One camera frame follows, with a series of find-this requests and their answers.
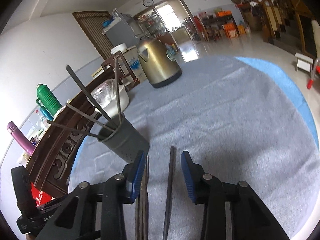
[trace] tiled floor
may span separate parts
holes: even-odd
[[[295,71],[296,58],[294,55],[262,40],[262,33],[251,33],[236,39],[222,39],[217,42],[188,41],[180,46],[176,59],[178,63],[196,60],[207,55],[231,55],[240,57],[260,58],[281,67],[284,72],[297,84],[305,97],[319,134],[320,131],[320,79],[315,80],[313,87],[308,90],[309,73]],[[309,220],[302,230],[292,240],[306,239],[320,220],[320,198]]]

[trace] purple thermos bottle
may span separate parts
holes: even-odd
[[[27,137],[24,136],[14,122],[8,123],[7,130],[17,141],[17,143],[19,143],[19,145],[25,150],[25,152],[27,152],[29,155],[32,155],[36,147],[27,139]]]

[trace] gold electric kettle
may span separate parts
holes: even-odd
[[[160,41],[142,37],[138,45],[138,58],[150,84],[164,87],[181,76],[182,70],[166,46]]]

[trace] metal bolt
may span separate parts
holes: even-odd
[[[122,180],[122,179],[124,179],[124,175],[122,173],[116,174],[115,175],[115,179],[116,180]]]
[[[206,174],[204,174],[204,175],[202,176],[202,178],[203,178],[204,180],[210,180],[210,179],[212,179],[212,175],[209,174],[209,173],[206,173]]]
[[[81,183],[79,184],[79,188],[85,188],[85,187],[87,187],[88,185],[89,185],[88,182],[83,181],[83,182],[81,182]]]
[[[239,185],[240,185],[240,187],[248,187],[249,186],[249,184],[244,180],[239,181]]]

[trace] red package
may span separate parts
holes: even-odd
[[[32,182],[31,182],[31,193],[32,193],[33,199],[36,200],[37,206],[40,206],[52,200],[52,197],[49,194],[43,191],[37,190]]]

